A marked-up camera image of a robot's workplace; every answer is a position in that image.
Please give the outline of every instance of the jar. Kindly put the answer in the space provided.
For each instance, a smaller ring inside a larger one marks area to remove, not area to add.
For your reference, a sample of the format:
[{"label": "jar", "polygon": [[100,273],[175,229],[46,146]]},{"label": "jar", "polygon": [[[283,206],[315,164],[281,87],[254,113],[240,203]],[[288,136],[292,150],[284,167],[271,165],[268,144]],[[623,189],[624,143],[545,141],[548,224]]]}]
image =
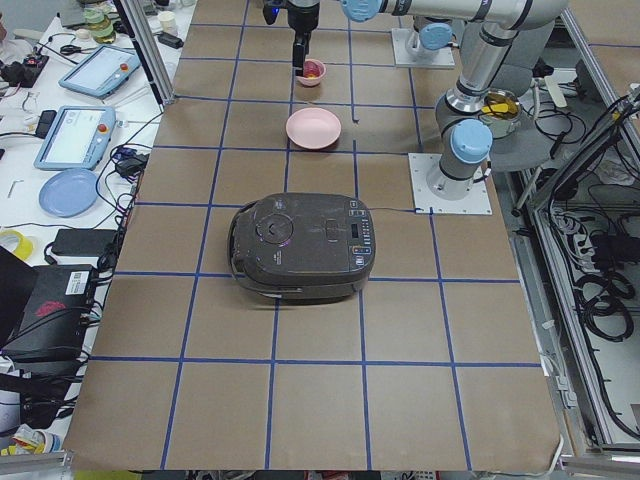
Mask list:
[{"label": "jar", "polygon": [[91,36],[98,43],[113,43],[116,39],[116,32],[113,29],[111,20],[100,10],[87,8],[84,11],[84,19]]}]

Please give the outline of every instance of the screen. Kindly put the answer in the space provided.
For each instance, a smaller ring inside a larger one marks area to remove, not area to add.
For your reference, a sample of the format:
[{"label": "screen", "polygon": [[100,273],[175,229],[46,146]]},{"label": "screen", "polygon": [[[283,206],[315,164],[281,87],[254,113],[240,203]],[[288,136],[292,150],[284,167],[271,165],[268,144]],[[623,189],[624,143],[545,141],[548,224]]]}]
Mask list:
[{"label": "screen", "polygon": [[83,163],[100,124],[102,114],[103,110],[66,110],[42,161],[45,163]]},{"label": "screen", "polygon": [[67,81],[89,90],[99,90],[115,72],[120,70],[120,65],[127,63],[131,57],[133,54],[129,52],[103,48],[80,65],[76,72],[67,78]]}]

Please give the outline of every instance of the yellow tape roll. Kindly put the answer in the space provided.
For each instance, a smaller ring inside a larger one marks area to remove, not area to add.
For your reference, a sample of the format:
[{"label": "yellow tape roll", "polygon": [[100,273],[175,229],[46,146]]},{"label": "yellow tape roll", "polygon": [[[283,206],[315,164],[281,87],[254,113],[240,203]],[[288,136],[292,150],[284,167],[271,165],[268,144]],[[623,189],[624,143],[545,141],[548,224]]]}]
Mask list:
[{"label": "yellow tape roll", "polygon": [[4,247],[22,261],[26,261],[33,252],[31,240],[16,230],[0,232],[0,247]]}]

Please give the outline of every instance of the power adapter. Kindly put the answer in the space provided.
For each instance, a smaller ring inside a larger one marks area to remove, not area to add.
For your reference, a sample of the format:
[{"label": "power adapter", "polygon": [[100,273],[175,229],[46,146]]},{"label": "power adapter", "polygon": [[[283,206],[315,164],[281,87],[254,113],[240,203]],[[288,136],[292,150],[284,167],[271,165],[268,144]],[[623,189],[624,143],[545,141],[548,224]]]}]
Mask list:
[{"label": "power adapter", "polygon": [[167,32],[162,32],[160,35],[158,35],[158,41],[163,45],[167,45],[175,49],[182,48],[182,46],[184,45],[184,42],[181,38],[178,38],[175,35],[171,35]]}]

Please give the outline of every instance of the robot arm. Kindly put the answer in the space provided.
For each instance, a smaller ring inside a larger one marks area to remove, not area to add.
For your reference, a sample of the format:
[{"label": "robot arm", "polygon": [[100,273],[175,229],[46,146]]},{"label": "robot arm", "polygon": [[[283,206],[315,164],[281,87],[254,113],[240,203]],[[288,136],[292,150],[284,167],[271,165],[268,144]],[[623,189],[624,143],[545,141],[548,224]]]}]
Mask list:
[{"label": "robot arm", "polygon": [[471,189],[477,167],[488,158],[493,138],[472,117],[484,106],[489,86],[520,30],[541,27],[567,7],[568,0],[340,0],[348,18],[364,22],[378,13],[457,18],[482,22],[479,41],[455,86],[436,105],[444,144],[439,164],[427,174],[437,196],[460,200]]},{"label": "robot arm", "polygon": [[302,76],[304,59],[309,53],[311,32],[318,27],[320,0],[264,0],[262,13],[268,25],[276,21],[280,9],[287,10],[287,21],[295,31],[292,64],[295,74]]},{"label": "robot arm", "polygon": [[484,95],[519,30],[548,24],[566,8],[568,0],[340,0],[347,17],[356,22],[378,13],[419,15],[484,22],[481,41],[463,65],[456,86],[449,90],[449,105],[463,114],[483,107]]}]

